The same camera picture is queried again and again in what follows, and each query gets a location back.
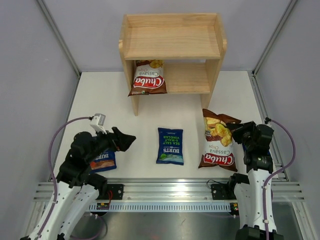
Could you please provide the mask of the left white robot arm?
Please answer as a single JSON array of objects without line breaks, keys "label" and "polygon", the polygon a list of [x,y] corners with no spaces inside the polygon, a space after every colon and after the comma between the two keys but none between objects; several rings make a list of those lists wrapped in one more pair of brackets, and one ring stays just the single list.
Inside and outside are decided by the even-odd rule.
[{"label": "left white robot arm", "polygon": [[92,173],[91,162],[106,150],[126,152],[136,140],[117,127],[111,132],[77,133],[53,184],[53,194],[34,230],[26,240],[68,240],[96,199],[111,197],[107,178]]}]

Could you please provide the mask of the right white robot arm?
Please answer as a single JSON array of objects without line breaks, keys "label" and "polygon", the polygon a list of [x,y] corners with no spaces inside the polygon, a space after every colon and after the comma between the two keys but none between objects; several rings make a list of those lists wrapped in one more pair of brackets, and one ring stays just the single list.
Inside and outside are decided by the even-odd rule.
[{"label": "right white robot arm", "polygon": [[233,140],[242,145],[246,174],[233,174],[227,184],[227,193],[236,198],[240,227],[237,240],[282,240],[274,221],[271,179],[274,163],[270,143],[274,130],[253,121],[227,123]]}]

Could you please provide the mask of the Chuba cassava chips bag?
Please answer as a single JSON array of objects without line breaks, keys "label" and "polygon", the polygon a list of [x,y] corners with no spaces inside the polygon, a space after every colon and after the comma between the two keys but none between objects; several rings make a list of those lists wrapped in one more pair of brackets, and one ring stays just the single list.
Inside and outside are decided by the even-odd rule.
[{"label": "Chuba cassava chips bag", "polygon": [[204,147],[198,168],[219,166],[237,172],[234,141],[227,124],[240,124],[241,120],[226,114],[202,110],[204,120]]},{"label": "Chuba cassava chips bag", "polygon": [[163,60],[136,60],[135,65],[128,96],[167,94]]}]

